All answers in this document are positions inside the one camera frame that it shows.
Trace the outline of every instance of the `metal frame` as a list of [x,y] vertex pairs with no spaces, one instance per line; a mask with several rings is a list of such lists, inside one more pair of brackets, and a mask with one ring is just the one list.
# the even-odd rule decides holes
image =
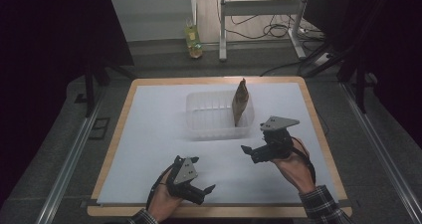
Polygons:
[[307,0],[220,0],[220,61],[227,60],[226,16],[283,15],[296,14],[295,24],[289,29],[289,37],[300,60],[306,57],[298,39],[299,25],[305,11]]

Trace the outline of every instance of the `white board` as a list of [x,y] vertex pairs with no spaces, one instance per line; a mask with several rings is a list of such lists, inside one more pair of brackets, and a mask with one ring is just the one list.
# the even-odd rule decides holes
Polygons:
[[99,204],[145,203],[159,174],[177,155],[198,156],[198,177],[191,184],[203,189],[216,184],[204,203],[301,203],[296,188],[271,162],[254,164],[241,145],[265,144],[260,123],[270,115],[298,119],[288,127],[311,154],[316,184],[325,184],[337,202],[332,178],[320,150],[300,87],[296,83],[249,84],[255,119],[241,139],[192,141],[186,135],[186,97],[195,92],[236,90],[237,85],[176,85],[137,87],[126,124],[108,172]]

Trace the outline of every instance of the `white wall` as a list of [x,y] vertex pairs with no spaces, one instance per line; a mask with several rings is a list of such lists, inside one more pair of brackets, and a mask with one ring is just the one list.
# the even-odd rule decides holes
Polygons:
[[111,0],[128,42],[184,39],[191,0]]

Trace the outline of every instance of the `black curtain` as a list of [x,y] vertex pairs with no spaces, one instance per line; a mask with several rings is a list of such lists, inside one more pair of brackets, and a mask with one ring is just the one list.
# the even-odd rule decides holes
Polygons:
[[110,0],[1,0],[0,41],[3,203],[86,63],[133,61]]

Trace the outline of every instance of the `black strap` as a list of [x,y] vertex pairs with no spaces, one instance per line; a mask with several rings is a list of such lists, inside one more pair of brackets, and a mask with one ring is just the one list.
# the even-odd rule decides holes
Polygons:
[[295,147],[292,147],[292,152],[294,152],[295,154],[297,154],[299,157],[301,157],[304,160],[307,167],[310,169],[313,182],[314,184],[316,184],[317,182],[316,169],[314,168],[314,165],[311,163],[310,158],[307,155],[304,155],[300,150],[298,150]]
[[146,207],[145,209],[148,210],[149,204],[151,204],[152,197],[154,196],[155,189],[160,184],[162,177],[173,167],[174,164],[171,164],[165,171],[159,175],[158,179],[155,181],[155,183],[152,185],[151,190],[149,191],[148,200],[146,201]]

